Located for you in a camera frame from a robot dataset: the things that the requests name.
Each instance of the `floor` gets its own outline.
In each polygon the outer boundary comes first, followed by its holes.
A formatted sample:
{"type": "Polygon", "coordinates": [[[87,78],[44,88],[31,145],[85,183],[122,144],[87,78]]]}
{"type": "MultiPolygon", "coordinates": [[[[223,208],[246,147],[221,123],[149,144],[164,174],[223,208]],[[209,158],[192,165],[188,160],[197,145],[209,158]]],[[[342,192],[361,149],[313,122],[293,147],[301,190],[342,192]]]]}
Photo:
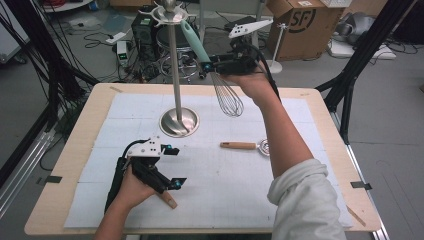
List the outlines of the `floor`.
{"type": "MultiPolygon", "coordinates": [[[[60,15],[63,19],[95,16],[101,31],[126,32],[134,15],[127,12],[86,9],[60,15]],[[113,23],[111,18],[119,21],[113,23]]],[[[222,27],[226,21],[211,13],[209,26],[222,27]]],[[[227,16],[231,21],[235,16],[227,16]]],[[[84,48],[88,43],[81,35],[67,35],[71,49],[82,64],[96,77],[112,74],[115,55],[108,46],[84,48]]],[[[229,49],[222,32],[208,29],[205,48],[208,53],[229,49]]],[[[279,87],[314,88],[337,76],[348,59],[336,59],[324,53],[314,61],[283,62],[283,71],[276,74],[279,87]]],[[[16,148],[33,122],[46,106],[41,85],[31,64],[10,62],[0,65],[0,165],[16,148]]],[[[152,83],[161,83],[162,78],[152,83]]],[[[192,84],[211,84],[210,79],[192,79],[192,84]]],[[[391,239],[422,239],[424,235],[424,51],[417,54],[397,53],[395,60],[378,60],[368,64],[360,75],[354,91],[349,137],[351,146],[367,182],[371,195],[391,239]]],[[[54,166],[63,141],[59,141],[43,158],[45,168],[54,166]]],[[[43,186],[40,178],[49,175],[39,165],[0,219],[1,239],[91,239],[92,236],[35,237],[24,233],[24,226],[43,186]]],[[[348,233],[348,239],[371,239],[369,234],[348,233]]],[[[270,239],[270,235],[212,236],[150,236],[149,239],[270,239]]]]}

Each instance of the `sleeve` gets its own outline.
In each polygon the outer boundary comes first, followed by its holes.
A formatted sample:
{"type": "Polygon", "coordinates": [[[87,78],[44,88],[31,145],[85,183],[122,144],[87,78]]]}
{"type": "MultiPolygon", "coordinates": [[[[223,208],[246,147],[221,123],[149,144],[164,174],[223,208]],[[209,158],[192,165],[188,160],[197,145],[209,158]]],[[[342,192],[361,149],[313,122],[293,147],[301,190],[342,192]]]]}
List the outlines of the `sleeve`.
{"type": "Polygon", "coordinates": [[[268,199],[278,206],[272,239],[346,239],[327,167],[316,159],[274,179],[268,199]]]}

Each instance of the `metal stand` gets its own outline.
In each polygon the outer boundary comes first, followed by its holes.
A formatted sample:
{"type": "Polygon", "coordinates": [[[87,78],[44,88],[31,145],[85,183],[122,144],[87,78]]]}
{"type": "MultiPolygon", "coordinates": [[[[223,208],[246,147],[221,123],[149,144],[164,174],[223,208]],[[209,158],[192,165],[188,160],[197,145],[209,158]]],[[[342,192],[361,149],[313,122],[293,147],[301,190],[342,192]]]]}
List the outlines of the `metal stand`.
{"type": "Polygon", "coordinates": [[[274,55],[272,56],[272,60],[266,60],[271,73],[279,73],[283,70],[281,63],[275,61],[275,57],[277,56],[278,47],[280,46],[281,36],[283,36],[283,32],[287,27],[285,23],[278,24],[277,27],[280,28],[280,35],[278,36],[277,45],[275,45],[274,55]]]}
{"type": "Polygon", "coordinates": [[[163,6],[156,7],[150,13],[158,25],[165,24],[168,27],[169,53],[171,56],[172,81],[174,83],[175,108],[165,112],[159,126],[163,133],[170,137],[187,137],[193,134],[199,127],[199,116],[191,109],[181,107],[180,77],[178,76],[177,44],[175,40],[175,25],[188,17],[186,11],[175,6],[175,0],[163,1],[163,6]]]}
{"type": "Polygon", "coordinates": [[[413,1],[389,0],[343,71],[337,77],[316,87],[320,92],[331,88],[324,102],[332,113],[336,112],[337,105],[344,98],[339,132],[346,145],[349,144],[348,128],[355,82],[413,1]]]}

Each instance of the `whisk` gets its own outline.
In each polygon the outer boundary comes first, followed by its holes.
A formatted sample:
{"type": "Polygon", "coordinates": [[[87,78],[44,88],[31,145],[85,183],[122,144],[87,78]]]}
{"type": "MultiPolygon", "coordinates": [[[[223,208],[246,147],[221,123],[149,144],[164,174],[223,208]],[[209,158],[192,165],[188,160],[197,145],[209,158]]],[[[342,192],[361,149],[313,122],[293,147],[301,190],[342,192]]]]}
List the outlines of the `whisk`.
{"type": "Polygon", "coordinates": [[[222,112],[229,117],[239,117],[243,113],[243,101],[218,73],[210,73],[216,97],[222,112]]]}

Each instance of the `person's left hand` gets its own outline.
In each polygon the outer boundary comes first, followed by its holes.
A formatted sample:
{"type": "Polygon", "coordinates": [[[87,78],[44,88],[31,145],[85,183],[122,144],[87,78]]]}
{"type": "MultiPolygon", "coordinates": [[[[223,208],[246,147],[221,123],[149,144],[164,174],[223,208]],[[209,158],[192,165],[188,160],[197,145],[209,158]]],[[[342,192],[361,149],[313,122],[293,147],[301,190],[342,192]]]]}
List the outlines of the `person's left hand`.
{"type": "Polygon", "coordinates": [[[136,176],[134,176],[130,164],[125,172],[121,188],[119,189],[119,193],[114,201],[119,202],[119,205],[121,206],[131,209],[142,203],[154,193],[155,190],[153,190],[153,188],[144,184],[136,176]]]}

